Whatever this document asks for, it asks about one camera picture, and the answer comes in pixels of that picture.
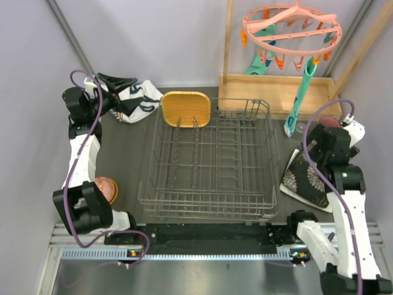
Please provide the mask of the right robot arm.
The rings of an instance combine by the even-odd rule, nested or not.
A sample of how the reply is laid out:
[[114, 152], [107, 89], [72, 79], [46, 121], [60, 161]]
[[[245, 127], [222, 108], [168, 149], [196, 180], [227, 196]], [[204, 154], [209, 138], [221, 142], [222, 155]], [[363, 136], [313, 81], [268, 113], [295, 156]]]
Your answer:
[[287, 218], [287, 237], [306, 245], [319, 268], [323, 294], [392, 294], [392, 282], [381, 276], [372, 253], [364, 175], [349, 162], [364, 135], [355, 120], [340, 127], [319, 123], [307, 136], [309, 154], [296, 148], [282, 176], [282, 192], [333, 214], [336, 245], [313, 213], [298, 210]]

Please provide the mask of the yellow woven-pattern plate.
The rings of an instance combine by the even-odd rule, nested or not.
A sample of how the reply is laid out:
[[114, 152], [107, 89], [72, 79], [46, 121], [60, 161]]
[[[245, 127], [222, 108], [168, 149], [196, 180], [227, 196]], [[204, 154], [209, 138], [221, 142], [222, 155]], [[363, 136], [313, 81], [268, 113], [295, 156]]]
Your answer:
[[165, 122], [172, 127], [201, 128], [211, 120], [211, 100], [201, 92], [168, 92], [161, 99], [161, 108]]

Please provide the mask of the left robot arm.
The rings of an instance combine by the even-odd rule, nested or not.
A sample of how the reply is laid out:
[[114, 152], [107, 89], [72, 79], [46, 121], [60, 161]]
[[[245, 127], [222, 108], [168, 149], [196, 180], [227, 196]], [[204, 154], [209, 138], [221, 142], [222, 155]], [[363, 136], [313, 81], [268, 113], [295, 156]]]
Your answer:
[[141, 99], [121, 100], [137, 78], [111, 77], [98, 73], [88, 77], [85, 86], [65, 90], [62, 100], [69, 115], [68, 138], [71, 145], [69, 171], [62, 188], [52, 196], [53, 203], [69, 234], [89, 234], [96, 230], [118, 231], [125, 243], [139, 238], [134, 217], [115, 211], [95, 182], [96, 158], [103, 135], [100, 118], [113, 109], [130, 115]]

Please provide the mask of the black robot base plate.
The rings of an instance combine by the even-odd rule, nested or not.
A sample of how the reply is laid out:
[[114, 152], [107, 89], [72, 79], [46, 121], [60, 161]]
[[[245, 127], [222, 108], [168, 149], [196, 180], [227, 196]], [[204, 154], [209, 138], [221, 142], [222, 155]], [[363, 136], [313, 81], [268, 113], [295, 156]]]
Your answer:
[[305, 247], [285, 223], [150, 223], [138, 230], [148, 236], [152, 255], [276, 254], [280, 246]]

